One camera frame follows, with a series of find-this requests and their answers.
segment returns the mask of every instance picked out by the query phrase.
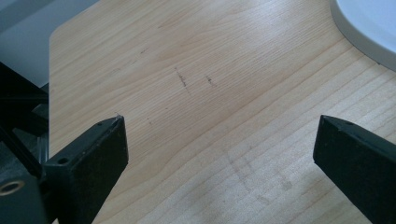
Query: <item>screw hole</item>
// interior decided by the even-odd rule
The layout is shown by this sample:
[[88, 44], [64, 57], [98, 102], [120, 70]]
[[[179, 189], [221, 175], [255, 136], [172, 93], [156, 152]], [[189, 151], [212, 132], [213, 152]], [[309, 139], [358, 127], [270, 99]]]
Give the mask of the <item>screw hole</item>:
[[21, 180], [11, 181], [0, 187], [0, 196], [6, 196], [12, 194], [24, 186], [24, 182]]
[[61, 164], [61, 165], [68, 163], [68, 162], [69, 162], [69, 160], [67, 158], [62, 158], [62, 159], [58, 160], [58, 164]]

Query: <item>wood grain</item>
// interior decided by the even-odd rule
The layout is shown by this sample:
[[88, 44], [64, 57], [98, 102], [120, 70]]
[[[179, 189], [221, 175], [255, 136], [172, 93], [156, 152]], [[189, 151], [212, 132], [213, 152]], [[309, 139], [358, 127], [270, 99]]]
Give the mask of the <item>wood grain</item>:
[[369, 223], [313, 146], [321, 114], [396, 142], [396, 76], [328, 1], [100, 1], [52, 35], [49, 69], [51, 155], [126, 120], [94, 223]]

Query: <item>scratch mark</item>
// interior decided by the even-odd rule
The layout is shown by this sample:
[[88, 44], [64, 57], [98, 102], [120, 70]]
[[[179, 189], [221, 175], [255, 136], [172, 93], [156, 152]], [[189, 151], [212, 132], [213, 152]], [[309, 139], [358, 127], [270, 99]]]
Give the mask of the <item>scratch mark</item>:
[[289, 181], [284, 175], [282, 175], [281, 173], [279, 173], [279, 175], [280, 175], [280, 178], [281, 178], [281, 182], [280, 182], [280, 184], [281, 184], [281, 186], [282, 186], [282, 189], [284, 190], [284, 191], [288, 191], [289, 189], [291, 189], [292, 187], [293, 187], [293, 184], [291, 183], [291, 181]]
[[146, 50], [148, 50], [149, 48], [145, 48], [145, 49], [143, 49], [141, 52], [140, 52], [140, 54], [144, 54], [145, 52], [146, 52]]
[[264, 204], [264, 205], [270, 205], [270, 200], [265, 198], [262, 195], [257, 195], [256, 199], [259, 201], [259, 203]]
[[113, 71], [110, 72], [110, 75], [113, 75], [115, 73], [118, 73], [121, 69], [120, 68], [116, 68]]
[[244, 161], [244, 163], [246, 164], [246, 166], [247, 166], [249, 172], [253, 174], [253, 173], [254, 173], [253, 166], [251, 166], [251, 164], [250, 164], [250, 162], [248, 161], [248, 159], [246, 159], [245, 157], [243, 157], [243, 161]]
[[183, 87], [186, 89], [186, 91], [191, 95], [189, 89], [187, 88], [187, 83], [186, 83], [186, 78], [183, 77], [177, 70], [177, 67], [175, 67], [175, 71], [177, 73], [178, 78], [180, 78], [181, 83], [183, 83]]
[[206, 76], [206, 79], [207, 79], [207, 82], [208, 82], [212, 87], [217, 87], [217, 85], [214, 84], [214, 83], [212, 82], [212, 78], [210, 78], [209, 76]]
[[187, 87], [186, 83], [186, 78], [184, 78], [177, 70], [177, 67], [175, 67], [175, 71], [177, 73], [177, 76], [180, 78], [181, 83], [183, 83], [183, 87]]
[[246, 190], [247, 192], [253, 191], [253, 189], [248, 185], [248, 181], [247, 181], [247, 178], [248, 178], [248, 176], [250, 175], [250, 171], [248, 171], [247, 174], [244, 174], [244, 172], [243, 172], [243, 170], [242, 170], [243, 167], [244, 167], [244, 164], [242, 164], [242, 165], [236, 164], [235, 161], [233, 161], [233, 160], [231, 159], [231, 157], [230, 157], [229, 154], [227, 154], [226, 157], [227, 157], [228, 163], [230, 163], [230, 165], [231, 165], [233, 171], [235, 172], [235, 174], [236, 174], [236, 176], [238, 177], [239, 181], [242, 183], [242, 185], [243, 185], [243, 187], [245, 188], [245, 190]]

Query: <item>light wood surface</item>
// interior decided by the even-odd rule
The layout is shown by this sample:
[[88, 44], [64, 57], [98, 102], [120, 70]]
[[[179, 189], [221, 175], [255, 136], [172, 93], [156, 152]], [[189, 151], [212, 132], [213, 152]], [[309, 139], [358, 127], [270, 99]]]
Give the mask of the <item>light wood surface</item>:
[[326, 0], [103, 0], [52, 35], [49, 83], [51, 155], [125, 117], [94, 223], [369, 223], [313, 162], [319, 116], [396, 142], [396, 74]]

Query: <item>white object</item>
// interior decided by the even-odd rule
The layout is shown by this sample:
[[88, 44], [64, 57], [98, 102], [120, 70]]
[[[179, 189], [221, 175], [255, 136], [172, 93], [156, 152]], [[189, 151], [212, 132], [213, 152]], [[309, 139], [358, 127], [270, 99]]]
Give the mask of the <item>white object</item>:
[[396, 71], [396, 0], [331, 0], [331, 10], [357, 49]]
[[0, 62], [37, 87], [49, 83], [50, 35], [98, 0], [0, 0]]

